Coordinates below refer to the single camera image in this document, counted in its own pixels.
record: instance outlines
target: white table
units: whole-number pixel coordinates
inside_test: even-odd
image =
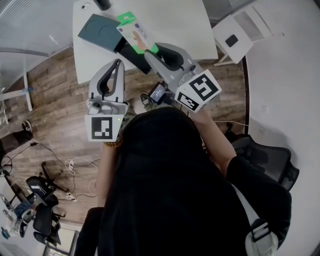
[[[126,70],[135,68],[120,54],[78,37],[92,14],[117,20],[118,15],[128,11],[133,12],[156,42],[181,47],[195,60],[218,59],[202,0],[113,0],[107,11],[101,11],[92,0],[80,0],[73,5],[73,50],[79,84],[90,81],[102,66],[117,58],[124,62]]]
[[[216,45],[224,53],[224,56],[214,64],[215,66],[239,63],[254,45],[250,37],[231,15],[215,25],[212,29],[212,33],[214,34]],[[226,40],[232,35],[235,35],[238,41],[233,46],[229,47]],[[228,56],[231,61],[223,62]]]

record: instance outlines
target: dark gray box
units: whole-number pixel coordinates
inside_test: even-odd
[[[93,14],[78,37],[115,53],[118,43],[123,38],[117,30],[119,24],[120,22],[113,19]]]

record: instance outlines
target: bracelet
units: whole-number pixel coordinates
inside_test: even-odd
[[[122,133],[116,138],[115,142],[104,142],[104,145],[112,148],[118,148],[121,146],[122,142],[124,141],[124,137]]]

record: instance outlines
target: wooden floor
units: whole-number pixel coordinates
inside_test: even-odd
[[[206,109],[215,121],[230,120],[244,124],[246,94],[242,64],[214,67],[213,63],[213,60],[200,62],[204,69],[212,72],[222,88],[222,93],[208,104]],[[153,72],[144,75],[138,70],[126,71],[125,98],[127,100],[138,98],[140,92],[149,92],[158,80],[159,78]],[[77,83],[73,49],[64,50],[29,72],[28,83],[33,87],[31,93],[33,111],[28,111],[25,97],[6,100],[5,104],[11,122],[0,126],[0,137],[21,130],[21,123],[28,119],[33,125],[34,139],[32,141],[40,142],[52,149],[63,163],[75,157],[98,160],[102,145],[97,142],[89,142],[87,138],[84,115],[87,112],[88,83]],[[227,129],[226,123],[218,123],[218,126],[223,132]],[[244,127],[235,124],[234,131],[241,133]],[[27,146],[29,143],[8,155],[14,157]],[[73,176],[49,150],[44,149],[41,145],[30,147],[14,158],[9,180],[11,182],[17,179],[23,180],[16,183],[27,192],[24,180],[30,176],[38,176],[42,171],[43,161],[46,162],[49,174],[52,176],[63,170],[63,174],[55,181],[57,184],[71,191],[74,189]],[[84,160],[75,160],[75,165],[85,164],[87,162]],[[93,166],[75,167],[74,171],[76,187],[73,194],[90,196],[88,184],[96,178],[96,168]],[[94,182],[91,183],[90,188],[93,192],[96,191]],[[63,192],[55,194],[59,199],[64,198]],[[84,196],[79,198],[86,204],[60,200],[56,212],[66,212],[66,221],[83,223],[88,209],[96,206],[91,203],[97,202],[97,198]]]

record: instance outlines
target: office chair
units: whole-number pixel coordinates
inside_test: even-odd
[[[60,229],[60,217],[66,215],[59,215],[53,212],[53,208],[58,205],[59,201],[53,192],[57,189],[66,193],[68,189],[64,189],[54,183],[54,179],[51,179],[45,169],[46,163],[41,164],[42,170],[46,178],[40,176],[32,176],[26,180],[27,185],[31,189],[32,193],[40,201],[40,204],[36,207],[35,218],[33,221],[33,228],[36,232],[33,233],[34,238],[47,245],[53,244],[55,247],[57,244],[61,245],[58,231]]]
[[[232,146],[238,156],[247,160],[258,171],[279,182],[288,191],[298,179],[300,170],[290,162],[289,149],[260,145],[250,135],[235,140]]]

